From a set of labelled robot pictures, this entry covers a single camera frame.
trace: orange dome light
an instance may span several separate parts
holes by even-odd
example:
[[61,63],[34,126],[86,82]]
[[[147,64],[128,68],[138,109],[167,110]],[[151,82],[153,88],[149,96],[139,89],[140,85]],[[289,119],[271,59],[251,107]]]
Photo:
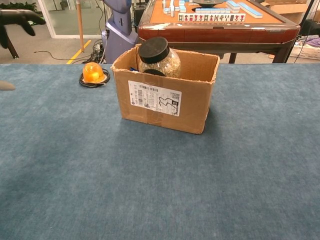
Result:
[[84,65],[82,73],[83,82],[88,84],[99,84],[107,78],[101,66],[95,62],[89,62]]

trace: jar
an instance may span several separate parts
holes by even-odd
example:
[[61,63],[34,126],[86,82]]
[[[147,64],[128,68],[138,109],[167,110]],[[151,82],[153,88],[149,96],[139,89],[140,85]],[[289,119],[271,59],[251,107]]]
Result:
[[153,37],[141,44],[138,49],[139,72],[180,78],[181,61],[178,54],[169,47],[164,37]]

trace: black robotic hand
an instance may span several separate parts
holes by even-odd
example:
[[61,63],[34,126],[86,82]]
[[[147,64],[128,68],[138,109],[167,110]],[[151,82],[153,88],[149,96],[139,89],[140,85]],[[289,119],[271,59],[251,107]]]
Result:
[[45,24],[46,21],[38,16],[35,12],[30,10],[19,10],[19,9],[0,9],[0,44],[3,48],[8,48],[8,35],[5,25],[18,24],[20,25],[29,35],[35,36],[35,31],[30,26],[28,21],[33,21],[36,24]]

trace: cardboard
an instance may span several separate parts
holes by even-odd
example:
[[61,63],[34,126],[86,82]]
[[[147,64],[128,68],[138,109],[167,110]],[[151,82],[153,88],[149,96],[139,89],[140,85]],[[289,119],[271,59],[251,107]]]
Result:
[[320,10],[316,11],[313,20],[316,22],[320,22]]
[[[122,117],[164,128],[201,134],[210,108],[219,56],[175,50],[181,60],[181,78],[171,78],[130,71],[130,67],[138,69],[139,46],[126,51],[111,67]],[[133,105],[134,99],[131,99],[129,88],[131,81],[143,83],[151,88],[154,86],[181,92],[179,115]]]
[[307,8],[307,4],[292,4],[288,0],[276,1],[267,0],[267,2],[262,2],[261,5],[271,9],[272,11],[280,14],[281,16],[289,19],[290,21],[300,24]]
[[270,5],[306,4],[307,0],[265,0]]

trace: cardboard box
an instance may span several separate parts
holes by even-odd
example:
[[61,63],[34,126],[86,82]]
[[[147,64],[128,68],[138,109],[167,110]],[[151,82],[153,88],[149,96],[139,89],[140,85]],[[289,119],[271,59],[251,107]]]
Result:
[[175,50],[181,60],[181,78],[171,78],[130,71],[130,67],[138,69],[139,46],[122,54],[111,67],[122,117],[201,134],[210,108],[219,56]]
[[316,22],[320,22],[320,10],[316,11],[313,20]]
[[305,0],[298,1],[299,3],[294,4],[290,3],[289,0],[285,1],[276,1],[276,0],[268,0],[268,2],[262,2],[261,4],[277,14],[282,15],[286,19],[290,21],[300,24],[308,5],[304,2]]

